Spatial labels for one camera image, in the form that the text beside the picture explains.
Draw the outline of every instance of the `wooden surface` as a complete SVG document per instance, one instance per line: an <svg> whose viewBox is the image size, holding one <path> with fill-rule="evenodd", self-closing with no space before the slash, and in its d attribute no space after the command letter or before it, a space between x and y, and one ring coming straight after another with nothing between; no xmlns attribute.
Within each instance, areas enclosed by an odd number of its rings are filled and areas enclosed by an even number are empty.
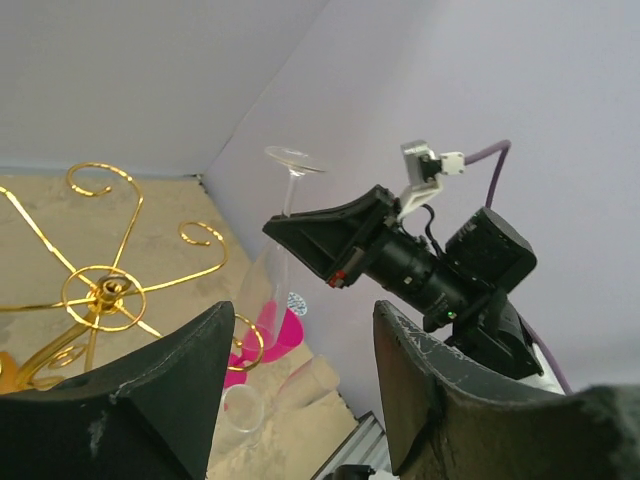
<svg viewBox="0 0 640 480"><path fill-rule="evenodd" d="M80 178L78 183L93 190L105 185L114 188L100 198L85 198L72 192L61 177L0 176L0 186L18 197L76 268L110 264L135 208L136 197L126 182L111 176ZM206 269L221 258L222 251L216 242L208 248L185 243L177 231L182 221L211 225L222 233L230 249L228 264L218 272L148 294L144 320L166 334L213 303L232 300L250 262L195 179L139 183L145 200L120 266L143 286ZM208 238L198 233L193 236L199 240ZM57 302L68 275L7 199L0 196L0 304ZM86 294L79 282L72 292L75 297ZM136 300L127 300L127 306L135 311ZM113 316L108 321L118 324L124 320ZM0 351L8 351L20 365L73 324L63 309L0 313ZM153 337L137 327L121 333L101 333L94 365L108 363L151 341ZM255 369L250 373L249 383L271 396L288 373L310 357L311 352L302 345L283 361ZM64 369L43 374L73 376L82 371L82 364L78 360ZM270 418L263 440L251 456L243 452L230 454L210 471L209 478L232 478L229 476L232 473L233 478L253 478L249 476L251 469L257 467L260 475L255 478L310 478L355 425L342 399L331 394L286 418Z"/></svg>

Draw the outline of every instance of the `wall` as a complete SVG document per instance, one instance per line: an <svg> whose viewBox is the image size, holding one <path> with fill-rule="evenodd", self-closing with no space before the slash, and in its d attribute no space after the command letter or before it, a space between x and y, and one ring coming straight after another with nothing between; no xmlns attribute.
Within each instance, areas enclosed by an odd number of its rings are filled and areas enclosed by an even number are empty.
<svg viewBox="0 0 640 480"><path fill-rule="evenodd" d="M3 0L0 167L202 173L327 0Z"/></svg>
<svg viewBox="0 0 640 480"><path fill-rule="evenodd" d="M277 214L283 144L332 164L303 180L294 210L405 182L399 145L424 138L471 153L514 142L494 208L535 248L513 301L575 388L640 381L640 8L632 1L332 0L206 174L252 255ZM446 240L484 201L492 162L447 179L433 205ZM424 220L411 220L418 232ZM296 267L308 341L330 355L342 393L380 413L368 279L332 291ZM411 312L414 319L418 315Z"/></svg>

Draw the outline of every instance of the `pink cup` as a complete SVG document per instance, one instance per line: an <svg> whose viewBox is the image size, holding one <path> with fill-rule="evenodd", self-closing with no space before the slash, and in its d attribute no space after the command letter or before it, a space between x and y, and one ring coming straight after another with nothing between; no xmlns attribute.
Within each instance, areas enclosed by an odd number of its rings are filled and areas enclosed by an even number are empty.
<svg viewBox="0 0 640 480"><path fill-rule="evenodd" d="M284 357L287 353L300 345L303 340L304 326L302 325L300 318L298 318L298 316L291 310L287 309L286 313L284 314L282 328L280 329L278 340L273 347L265 350L264 356L262 357L262 363L275 362L279 358ZM242 348L242 357L239 359L239 361L253 362L256 358L258 358L258 339L249 330L245 334L243 342L244 345Z"/></svg>
<svg viewBox="0 0 640 480"><path fill-rule="evenodd" d="M227 365L236 366L240 363L240 357L232 353L229 355L229 363ZM247 382L247 372L233 372L227 370L227 374L224 377L224 387L229 388L233 385L238 385Z"/></svg>

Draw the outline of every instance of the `gold wire rack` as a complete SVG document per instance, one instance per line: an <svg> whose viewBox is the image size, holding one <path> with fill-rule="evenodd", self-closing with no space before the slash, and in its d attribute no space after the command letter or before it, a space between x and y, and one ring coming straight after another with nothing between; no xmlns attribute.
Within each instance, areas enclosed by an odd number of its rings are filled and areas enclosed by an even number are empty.
<svg viewBox="0 0 640 480"><path fill-rule="evenodd" d="M75 182L74 175L79 170L88 168L106 170L119 175L132 187L137 197L135 210L129 220L127 229L125 230L122 240L118 246L118 250L110 265L90 265L82 268L76 268L62 254L62 252L56 248L53 243L51 243L49 238L47 238L47 236L38 227L36 222L25 210L16 196L6 188L0 186L0 194L9 200L15 210L37 235L40 242L70 272L70 275L63 282L60 300L58 302L33 305L0 304L0 314L33 312L37 310L60 308L64 309L76 322L75 325L38 350L19 367L8 353L0 353L0 394L27 389L47 390L52 388L66 378L62 375L36 378L38 373L40 373L40 371L45 367L49 370L58 370L66 367L82 356L84 356L84 371L88 372L92 370L96 350L96 340L99 332L117 333L136 326L153 337L161 338L162 334L142 319L147 308L147 294L195 280L205 275L210 275L225 266L229 260L228 246L223 236L218 231L203 222L185 221L180 223L178 226L178 234L180 235L180 238L189 245L199 247L209 247L212 245L212 240L215 240L222 246L222 259L212 267L199 272L192 273L175 280L170 280L168 282L158 283L156 285L147 287L142 286L133 275L119 267L120 259L127 246L129 237L133 232L144 202L140 185L131 175L112 165L94 162L80 163L69 169L66 175L66 183L71 190L84 197L99 197L112 191L111 186L104 187L103 189L95 192L80 187ZM204 241L194 240L186 232L188 227L199 228L213 238L212 240ZM89 272L104 273L97 281L94 282L88 278ZM72 283L77 281L84 283L87 288L87 294L84 298L70 299L70 286ZM138 306L137 311L132 313L125 306L125 300L127 297L134 295L139 297L140 305ZM80 315L74 308L82 305L86 306L87 309L87 313L84 315ZM102 319L112 315L124 316L127 319L127 322L117 326L106 326L101 324ZM233 371L248 371L255 368L261 361L264 350L264 341L255 325L249 319L239 314L236 314L236 319L245 323L253 334L256 335L260 346L260 355L254 362L248 365L229 366L227 368ZM86 343L74 343L85 333L89 334L89 338ZM235 337L233 339L233 343L238 348L242 347L242 341Z"/></svg>

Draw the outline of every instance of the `wine glass stem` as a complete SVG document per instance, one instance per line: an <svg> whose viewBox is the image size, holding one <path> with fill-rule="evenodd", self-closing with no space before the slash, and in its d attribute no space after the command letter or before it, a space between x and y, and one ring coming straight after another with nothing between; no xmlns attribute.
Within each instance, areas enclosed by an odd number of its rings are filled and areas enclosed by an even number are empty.
<svg viewBox="0 0 640 480"><path fill-rule="evenodd" d="M287 195L284 197L284 206L282 207L282 215L285 217L291 216L291 206L293 205L293 196L296 193L296 188L300 178L304 174L289 170L289 184L287 185Z"/></svg>

